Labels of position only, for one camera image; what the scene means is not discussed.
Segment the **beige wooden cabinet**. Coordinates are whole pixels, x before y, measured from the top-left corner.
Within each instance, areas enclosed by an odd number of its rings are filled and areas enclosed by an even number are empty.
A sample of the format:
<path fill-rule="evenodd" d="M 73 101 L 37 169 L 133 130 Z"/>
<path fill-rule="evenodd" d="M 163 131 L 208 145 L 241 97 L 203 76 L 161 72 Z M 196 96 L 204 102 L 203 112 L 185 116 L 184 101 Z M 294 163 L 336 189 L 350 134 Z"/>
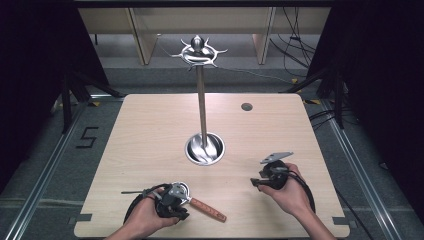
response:
<path fill-rule="evenodd" d="M 328 7 L 194 7 L 81 8 L 90 34 L 131 34 L 140 63 L 150 62 L 159 34 L 250 34 L 257 61 L 266 61 L 270 36 L 288 34 L 294 25 L 302 34 L 320 34 Z"/>

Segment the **person's left hand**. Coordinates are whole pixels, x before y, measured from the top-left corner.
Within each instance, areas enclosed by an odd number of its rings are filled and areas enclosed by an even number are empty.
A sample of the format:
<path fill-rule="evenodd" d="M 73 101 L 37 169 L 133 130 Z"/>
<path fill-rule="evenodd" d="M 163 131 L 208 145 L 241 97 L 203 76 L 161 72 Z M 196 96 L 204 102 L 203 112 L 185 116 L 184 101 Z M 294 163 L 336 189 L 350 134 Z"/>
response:
<path fill-rule="evenodd" d="M 126 231 L 126 238 L 136 240 L 148 237 L 158 230 L 171 227 L 178 222 L 179 219 L 176 217 L 159 217 L 155 209 L 155 195 L 149 194 L 134 207 L 123 227 Z"/>

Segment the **steel utensil rack with hooks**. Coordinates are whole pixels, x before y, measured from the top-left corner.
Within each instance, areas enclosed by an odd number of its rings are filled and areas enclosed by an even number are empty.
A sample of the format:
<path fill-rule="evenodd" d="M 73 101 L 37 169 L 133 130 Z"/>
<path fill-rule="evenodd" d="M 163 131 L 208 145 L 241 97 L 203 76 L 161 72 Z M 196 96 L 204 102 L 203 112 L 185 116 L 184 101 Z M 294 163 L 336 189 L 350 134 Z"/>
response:
<path fill-rule="evenodd" d="M 220 161 L 225 152 L 223 139 L 207 129 L 206 91 L 204 67 L 217 67 L 215 60 L 226 50 L 216 50 L 209 45 L 209 39 L 194 36 L 189 43 L 181 41 L 183 49 L 176 57 L 181 58 L 189 69 L 195 69 L 197 77 L 197 99 L 200 119 L 200 132 L 191 136 L 185 144 L 185 154 L 189 161 L 199 166 L 210 166 Z"/>

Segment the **aluminium floor rail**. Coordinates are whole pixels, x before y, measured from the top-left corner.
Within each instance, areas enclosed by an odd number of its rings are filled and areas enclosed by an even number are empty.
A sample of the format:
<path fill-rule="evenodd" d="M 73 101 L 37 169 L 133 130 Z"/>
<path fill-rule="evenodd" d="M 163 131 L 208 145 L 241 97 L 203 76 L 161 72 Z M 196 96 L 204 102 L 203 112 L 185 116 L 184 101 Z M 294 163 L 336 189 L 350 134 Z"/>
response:
<path fill-rule="evenodd" d="M 334 119 L 330 120 L 330 125 L 386 239 L 401 240 L 402 236 L 388 208 L 377 193 L 345 130 Z"/>
<path fill-rule="evenodd" d="M 72 137 L 76 124 L 80 119 L 81 114 L 86 109 L 86 103 L 79 103 L 76 105 L 74 112 L 71 114 L 71 122 L 67 130 L 60 135 L 60 138 L 55 145 L 55 148 L 46 162 L 42 172 L 40 173 L 35 185 L 33 186 L 29 196 L 25 199 L 21 205 L 20 211 L 16 218 L 12 222 L 9 230 L 7 231 L 4 240 L 20 240 L 36 211 L 38 203 L 43 196 L 50 180 L 60 163 L 60 159 L 64 154 L 66 147 L 69 144 L 70 138 Z"/>

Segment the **steel spoon with wooden handle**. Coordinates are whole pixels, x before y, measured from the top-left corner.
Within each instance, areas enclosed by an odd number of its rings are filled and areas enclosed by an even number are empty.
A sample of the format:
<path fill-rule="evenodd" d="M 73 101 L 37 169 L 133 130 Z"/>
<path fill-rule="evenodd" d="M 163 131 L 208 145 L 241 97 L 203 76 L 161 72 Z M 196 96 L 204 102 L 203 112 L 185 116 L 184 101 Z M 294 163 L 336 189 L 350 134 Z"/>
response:
<path fill-rule="evenodd" d="M 216 221 L 225 223 L 227 220 L 227 217 L 220 211 L 216 210 L 215 208 L 211 207 L 205 202 L 202 202 L 194 197 L 191 197 L 189 186 L 184 182 L 172 183 L 169 194 L 176 198 L 180 198 L 183 204 L 185 203 L 190 204 L 192 207 L 194 207 L 201 213 L 211 217 L 212 219 Z"/>

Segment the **black curtain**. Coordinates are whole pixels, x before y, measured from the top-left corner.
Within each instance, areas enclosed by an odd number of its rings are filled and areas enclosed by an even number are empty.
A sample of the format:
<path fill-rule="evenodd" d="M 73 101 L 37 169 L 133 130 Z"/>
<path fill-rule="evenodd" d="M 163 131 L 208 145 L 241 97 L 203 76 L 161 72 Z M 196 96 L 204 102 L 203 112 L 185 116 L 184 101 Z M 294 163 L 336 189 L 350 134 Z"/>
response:
<path fill-rule="evenodd" d="M 308 73 L 324 68 L 424 222 L 424 0 L 334 0 Z"/>
<path fill-rule="evenodd" d="M 0 0 L 0 193 L 74 72 L 108 83 L 72 0 Z"/>

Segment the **person's right hand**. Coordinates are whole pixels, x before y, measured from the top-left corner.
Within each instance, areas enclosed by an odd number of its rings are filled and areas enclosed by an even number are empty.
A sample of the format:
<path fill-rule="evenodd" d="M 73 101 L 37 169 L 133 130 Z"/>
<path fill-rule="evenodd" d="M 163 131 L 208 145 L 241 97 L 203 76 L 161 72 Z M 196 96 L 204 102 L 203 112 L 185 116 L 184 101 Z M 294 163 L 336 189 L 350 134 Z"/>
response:
<path fill-rule="evenodd" d="M 283 188 L 279 190 L 264 186 L 266 189 L 263 193 L 270 196 L 284 212 L 292 216 L 296 210 L 301 208 L 311 209 L 306 192 L 292 177 L 289 177 Z"/>

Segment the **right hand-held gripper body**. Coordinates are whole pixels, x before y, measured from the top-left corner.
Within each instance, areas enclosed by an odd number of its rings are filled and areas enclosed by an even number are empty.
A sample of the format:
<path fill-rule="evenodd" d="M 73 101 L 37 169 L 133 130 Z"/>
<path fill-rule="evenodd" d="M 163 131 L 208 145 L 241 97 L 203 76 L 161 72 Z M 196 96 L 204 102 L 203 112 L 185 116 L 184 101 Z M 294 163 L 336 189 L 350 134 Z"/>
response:
<path fill-rule="evenodd" d="M 276 190 L 281 189 L 285 185 L 289 173 L 289 168 L 282 159 L 291 155 L 292 152 L 277 152 L 261 160 L 260 163 L 263 165 L 263 168 L 259 172 L 261 176 L 259 184 Z"/>

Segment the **black table bracket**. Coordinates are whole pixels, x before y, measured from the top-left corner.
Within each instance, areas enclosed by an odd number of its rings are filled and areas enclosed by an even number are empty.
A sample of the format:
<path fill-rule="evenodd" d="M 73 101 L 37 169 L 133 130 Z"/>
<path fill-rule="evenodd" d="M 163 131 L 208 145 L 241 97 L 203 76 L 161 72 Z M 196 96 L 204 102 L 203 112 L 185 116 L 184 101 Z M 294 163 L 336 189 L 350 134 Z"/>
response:
<path fill-rule="evenodd" d="M 75 225 L 77 222 L 89 222 L 92 219 L 92 214 L 79 214 L 75 217 L 70 217 L 68 225 Z"/>
<path fill-rule="evenodd" d="M 353 228 L 353 229 L 358 227 L 356 221 L 349 220 L 346 217 L 334 217 L 333 216 L 332 220 L 333 220 L 334 225 L 346 225 L 346 226 L 349 226 L 350 228 Z"/>

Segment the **black tripod stand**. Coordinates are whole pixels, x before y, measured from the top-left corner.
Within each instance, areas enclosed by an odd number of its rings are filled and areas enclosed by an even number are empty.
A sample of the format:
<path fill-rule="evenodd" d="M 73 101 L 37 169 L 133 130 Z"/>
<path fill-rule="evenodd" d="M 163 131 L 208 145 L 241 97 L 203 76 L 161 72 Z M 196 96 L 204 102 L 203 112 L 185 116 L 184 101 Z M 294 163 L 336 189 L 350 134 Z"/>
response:
<path fill-rule="evenodd" d="M 342 74 L 336 68 L 326 67 L 322 70 L 317 71 L 316 73 L 308 76 L 304 81 L 299 84 L 295 84 L 288 90 L 285 90 L 285 93 L 296 93 L 303 88 L 311 85 L 315 81 L 320 80 L 321 83 L 316 91 L 316 94 L 319 98 L 326 99 L 330 95 L 334 97 L 334 113 L 335 120 L 338 126 L 343 129 L 342 122 L 342 102 L 344 96 L 343 90 L 343 79 Z"/>
<path fill-rule="evenodd" d="M 62 104 L 63 104 L 63 133 L 66 133 L 73 122 L 71 109 L 71 93 L 75 96 L 78 102 L 88 102 L 91 99 L 86 86 L 91 85 L 95 88 L 111 95 L 115 98 L 124 98 L 125 94 L 112 89 L 107 83 L 99 82 L 86 74 L 78 71 L 69 71 L 62 80 Z"/>

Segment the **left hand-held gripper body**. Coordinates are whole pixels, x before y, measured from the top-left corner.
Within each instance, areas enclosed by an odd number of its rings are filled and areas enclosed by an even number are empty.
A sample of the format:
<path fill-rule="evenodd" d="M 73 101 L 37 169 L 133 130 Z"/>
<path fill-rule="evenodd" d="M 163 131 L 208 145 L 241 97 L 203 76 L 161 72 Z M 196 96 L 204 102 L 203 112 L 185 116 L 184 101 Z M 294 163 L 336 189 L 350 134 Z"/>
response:
<path fill-rule="evenodd" d="M 172 218 L 178 215 L 178 209 L 182 207 L 182 200 L 169 194 L 171 184 L 161 184 L 154 191 L 155 209 L 159 217 Z"/>

